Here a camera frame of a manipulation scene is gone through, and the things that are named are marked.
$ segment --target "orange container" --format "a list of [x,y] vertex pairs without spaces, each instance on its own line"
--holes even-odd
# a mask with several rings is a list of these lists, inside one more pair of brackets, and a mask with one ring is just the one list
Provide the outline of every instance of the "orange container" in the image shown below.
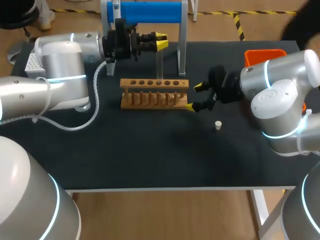
[[276,59],[286,55],[287,53],[282,49],[248,50],[244,53],[244,66],[249,67],[252,65],[263,63],[267,60]]

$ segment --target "white table frame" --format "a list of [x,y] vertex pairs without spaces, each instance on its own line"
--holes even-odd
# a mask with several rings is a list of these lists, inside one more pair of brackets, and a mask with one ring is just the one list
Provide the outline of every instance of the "white table frame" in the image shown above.
[[[270,187],[154,187],[154,188],[115,188],[115,189],[78,189],[66,190],[72,196],[73,193],[104,193],[104,192],[149,192],[149,191],[221,191],[221,190],[249,190],[254,207],[256,221],[259,227],[260,240],[271,240],[272,236],[282,229],[282,207],[294,186],[270,186]],[[263,190],[285,189],[287,190],[273,211],[269,214]]]
[[197,21],[199,0],[190,0],[192,6],[193,21]]

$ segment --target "wooden test tube rack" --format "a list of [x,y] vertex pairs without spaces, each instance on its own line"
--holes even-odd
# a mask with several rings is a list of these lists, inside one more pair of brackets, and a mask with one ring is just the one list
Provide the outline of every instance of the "wooden test tube rack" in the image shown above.
[[[189,81],[186,79],[129,79],[120,80],[124,89],[121,109],[186,109]],[[144,89],[162,89],[165,92],[143,92]]]

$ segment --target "floor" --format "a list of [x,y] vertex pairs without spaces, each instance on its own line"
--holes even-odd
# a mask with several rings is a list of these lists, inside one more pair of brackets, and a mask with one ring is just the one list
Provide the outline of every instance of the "floor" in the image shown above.
[[[72,3],[47,0],[52,9],[100,11],[99,0]],[[199,0],[199,12],[214,11],[295,11],[306,0]],[[245,39],[279,40],[291,14],[245,14],[240,23]],[[98,15],[57,13],[52,30],[41,33],[28,28],[34,36],[70,32],[101,31]],[[170,41],[178,39],[178,25],[143,24],[137,32],[167,33]],[[10,74],[6,60],[8,48],[23,39],[21,30],[0,29],[0,77]],[[188,41],[239,41],[233,17],[189,16]],[[319,53],[320,36],[310,41]],[[271,211],[282,191],[264,191]],[[82,217],[81,240],[257,240],[257,225],[247,191],[163,191],[79,193],[75,196]],[[274,240],[284,239],[281,233]]]

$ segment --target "black tabletop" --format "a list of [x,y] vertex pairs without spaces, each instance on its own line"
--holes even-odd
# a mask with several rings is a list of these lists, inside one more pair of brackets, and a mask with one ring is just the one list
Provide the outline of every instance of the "black tabletop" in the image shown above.
[[[164,52],[164,78],[177,77],[177,45]],[[188,102],[204,100],[192,86],[207,79],[210,67],[244,67],[249,49],[298,51],[294,41],[189,42],[186,76]],[[32,46],[24,47],[13,75],[25,76]],[[88,85],[97,66],[87,65]],[[0,127],[0,135],[24,147],[65,189],[190,188],[295,186],[319,157],[281,157],[268,146],[251,116],[249,102],[216,103],[213,111],[121,110],[120,78],[155,78],[156,58],[144,53],[138,62],[118,61],[114,77],[102,71],[98,80],[100,112],[86,129],[66,132],[39,121],[21,120]],[[319,92],[306,104],[320,107]],[[49,112],[47,117],[68,127],[85,123],[92,115],[73,109]],[[215,131],[215,121],[222,128]]]

